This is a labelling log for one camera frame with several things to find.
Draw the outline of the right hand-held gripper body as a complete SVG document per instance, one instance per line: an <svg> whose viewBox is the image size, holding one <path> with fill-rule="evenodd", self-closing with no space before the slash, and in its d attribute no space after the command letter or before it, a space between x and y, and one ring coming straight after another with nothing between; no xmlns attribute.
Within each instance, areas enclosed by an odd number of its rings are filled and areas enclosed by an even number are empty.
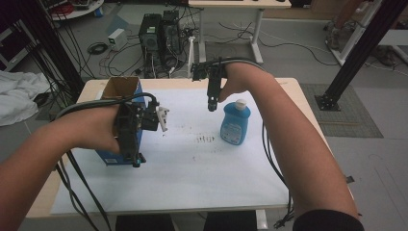
<svg viewBox="0 0 408 231"><path fill-rule="evenodd" d="M189 37L188 77L193 81L208 80L207 95L219 96L224 67L221 61L196 63L194 58L195 37Z"/></svg>

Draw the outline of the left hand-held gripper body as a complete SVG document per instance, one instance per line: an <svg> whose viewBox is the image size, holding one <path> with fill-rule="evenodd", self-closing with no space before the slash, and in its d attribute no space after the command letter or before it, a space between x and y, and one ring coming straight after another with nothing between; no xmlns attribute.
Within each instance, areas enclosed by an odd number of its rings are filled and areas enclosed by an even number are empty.
<svg viewBox="0 0 408 231"><path fill-rule="evenodd" d="M165 132L168 113L169 109L162 107L153 95L148 103L139 100L138 95L122 99L115 119L120 154L138 156L142 132L159 128Z"/></svg>

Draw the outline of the blue bottle with white cap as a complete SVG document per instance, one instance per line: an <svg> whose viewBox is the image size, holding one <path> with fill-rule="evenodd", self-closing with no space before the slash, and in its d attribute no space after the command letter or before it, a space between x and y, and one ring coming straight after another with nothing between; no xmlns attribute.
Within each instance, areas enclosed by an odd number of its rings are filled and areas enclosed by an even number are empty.
<svg viewBox="0 0 408 231"><path fill-rule="evenodd" d="M221 138L233 145L241 145L245 139L250 109L244 99L228 103L224 108L224 119L220 127Z"/></svg>

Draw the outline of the blue cardboard box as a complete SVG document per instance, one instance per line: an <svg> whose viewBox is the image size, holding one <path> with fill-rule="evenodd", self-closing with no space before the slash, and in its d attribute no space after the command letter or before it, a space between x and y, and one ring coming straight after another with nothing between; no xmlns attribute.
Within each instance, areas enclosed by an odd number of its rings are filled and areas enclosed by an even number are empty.
<svg viewBox="0 0 408 231"><path fill-rule="evenodd" d="M136 93L142 93L140 79L138 77L111 77L104 89L100 90L96 99L120 99L133 96ZM118 137L121 141L125 141L124 147L131 152L139 150L142 130L134 130L133 134L129 134L129 128L121 128L123 134L127 135ZM114 154L110 151L97 150L97 154L107 166L131 165L132 157L123 156L122 154Z"/></svg>

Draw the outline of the person's right hand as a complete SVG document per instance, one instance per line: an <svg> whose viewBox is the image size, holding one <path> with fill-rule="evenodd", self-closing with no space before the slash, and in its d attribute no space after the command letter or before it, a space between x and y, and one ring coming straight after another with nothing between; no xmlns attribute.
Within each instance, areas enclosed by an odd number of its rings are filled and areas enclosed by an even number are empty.
<svg viewBox="0 0 408 231"><path fill-rule="evenodd" d="M219 102L234 93L252 91L268 73L261 68L245 63L232 63L225 67L227 81L219 94Z"/></svg>

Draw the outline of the person's left hand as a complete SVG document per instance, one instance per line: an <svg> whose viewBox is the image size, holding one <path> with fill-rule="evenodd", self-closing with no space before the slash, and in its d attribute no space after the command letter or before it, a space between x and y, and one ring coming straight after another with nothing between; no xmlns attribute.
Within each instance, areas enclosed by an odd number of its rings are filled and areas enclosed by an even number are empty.
<svg viewBox="0 0 408 231"><path fill-rule="evenodd" d="M69 120L70 146L118 153L119 144L114 136L117 111L117 106L107 106L65 115Z"/></svg>

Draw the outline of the white paper sheet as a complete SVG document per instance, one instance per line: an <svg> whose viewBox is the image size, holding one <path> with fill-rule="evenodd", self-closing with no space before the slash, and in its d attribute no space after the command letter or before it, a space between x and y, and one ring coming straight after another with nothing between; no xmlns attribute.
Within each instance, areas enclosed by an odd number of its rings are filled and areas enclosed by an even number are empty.
<svg viewBox="0 0 408 231"><path fill-rule="evenodd" d="M77 168L67 166L71 187L60 187L52 212L73 211L77 193L89 212L109 214L283 207L288 190L270 166L262 141L262 119L251 95L251 115L242 144L219 134L222 109L207 108L205 90L154 90L168 108L167 129L146 131L139 167L108 166L93 150L73 151Z"/></svg>

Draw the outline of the black computer tower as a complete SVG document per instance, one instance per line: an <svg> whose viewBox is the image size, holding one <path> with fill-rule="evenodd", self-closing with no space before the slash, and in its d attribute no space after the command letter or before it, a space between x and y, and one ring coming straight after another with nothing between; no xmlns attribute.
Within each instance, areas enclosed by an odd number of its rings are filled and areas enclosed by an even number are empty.
<svg viewBox="0 0 408 231"><path fill-rule="evenodd" d="M163 40L162 16L158 13L146 13L143 16L139 39L144 58L144 77L153 79L158 77L158 67L162 65Z"/></svg>
<svg viewBox="0 0 408 231"><path fill-rule="evenodd" d="M181 53L181 35L179 25L179 11L164 11L162 27L164 32L165 55L172 58L175 67L180 63L178 55Z"/></svg>

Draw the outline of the white desk with legs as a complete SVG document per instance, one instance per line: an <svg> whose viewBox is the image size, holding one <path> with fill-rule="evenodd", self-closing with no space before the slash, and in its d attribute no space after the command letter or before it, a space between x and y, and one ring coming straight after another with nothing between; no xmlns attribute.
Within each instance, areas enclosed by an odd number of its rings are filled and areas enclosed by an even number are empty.
<svg viewBox="0 0 408 231"><path fill-rule="evenodd" d="M223 17L231 22L254 22L253 36L249 45L258 64L264 62L258 45L258 37L266 9L289 9L290 0L189 0L189 6L199 10L199 61L207 60L206 41L204 39L204 22L206 20L222 21Z"/></svg>

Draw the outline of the small white device box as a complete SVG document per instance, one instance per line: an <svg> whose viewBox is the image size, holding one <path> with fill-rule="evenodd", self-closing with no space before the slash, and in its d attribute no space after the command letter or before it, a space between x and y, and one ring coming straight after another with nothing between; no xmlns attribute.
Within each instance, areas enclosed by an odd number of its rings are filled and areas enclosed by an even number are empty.
<svg viewBox="0 0 408 231"><path fill-rule="evenodd" d="M108 36L108 41L114 51L119 51L128 41L125 30L120 28L116 29Z"/></svg>

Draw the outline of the white crumpled cloth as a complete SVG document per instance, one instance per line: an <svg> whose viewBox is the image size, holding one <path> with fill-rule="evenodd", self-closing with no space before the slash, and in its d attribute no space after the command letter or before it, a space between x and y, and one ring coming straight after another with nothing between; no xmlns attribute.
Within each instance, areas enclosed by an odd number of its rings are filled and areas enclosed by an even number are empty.
<svg viewBox="0 0 408 231"><path fill-rule="evenodd" d="M38 112L34 99L50 91L42 73L0 70L0 126L12 125Z"/></svg>

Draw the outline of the round white table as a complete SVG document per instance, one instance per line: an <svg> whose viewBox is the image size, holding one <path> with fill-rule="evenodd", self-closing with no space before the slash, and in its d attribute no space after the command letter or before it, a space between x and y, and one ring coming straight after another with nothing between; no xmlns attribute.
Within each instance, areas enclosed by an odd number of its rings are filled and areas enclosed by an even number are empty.
<svg viewBox="0 0 408 231"><path fill-rule="evenodd" d="M46 8L53 21L66 20L94 13L101 16L104 0L61 0Z"/></svg>

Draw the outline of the white metal stand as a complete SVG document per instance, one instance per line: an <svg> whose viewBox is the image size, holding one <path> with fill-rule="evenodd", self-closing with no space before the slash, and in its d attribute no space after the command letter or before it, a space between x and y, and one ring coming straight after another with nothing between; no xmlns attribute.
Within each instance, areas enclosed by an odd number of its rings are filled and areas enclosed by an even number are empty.
<svg viewBox="0 0 408 231"><path fill-rule="evenodd" d="M364 32L368 29L371 20L379 10L381 4L382 0L363 0L355 13L364 13L365 15L360 21L355 22L354 31L346 44L344 46L340 46L338 50L329 48L340 65L343 65L345 63L354 46L357 44Z"/></svg>

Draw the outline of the grey floor mat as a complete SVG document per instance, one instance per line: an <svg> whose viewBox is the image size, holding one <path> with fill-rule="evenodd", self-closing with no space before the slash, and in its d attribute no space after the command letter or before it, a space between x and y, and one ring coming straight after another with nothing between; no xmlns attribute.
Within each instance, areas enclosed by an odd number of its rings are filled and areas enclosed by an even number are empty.
<svg viewBox="0 0 408 231"><path fill-rule="evenodd" d="M379 138L383 135L352 86L348 86L340 100L338 110L323 111L316 97L328 88L324 84L301 84L301 89L316 117L324 136L348 138Z"/></svg>

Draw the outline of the black aluminium post with base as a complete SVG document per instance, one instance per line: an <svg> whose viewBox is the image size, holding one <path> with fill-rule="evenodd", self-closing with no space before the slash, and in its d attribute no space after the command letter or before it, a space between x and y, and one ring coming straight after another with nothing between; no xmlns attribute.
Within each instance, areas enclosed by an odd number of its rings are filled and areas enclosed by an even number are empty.
<svg viewBox="0 0 408 231"><path fill-rule="evenodd" d="M321 111L338 111L338 101L360 70L370 52L379 44L408 6L408 0L383 0L363 35L352 48L338 74L323 95L315 100Z"/></svg>

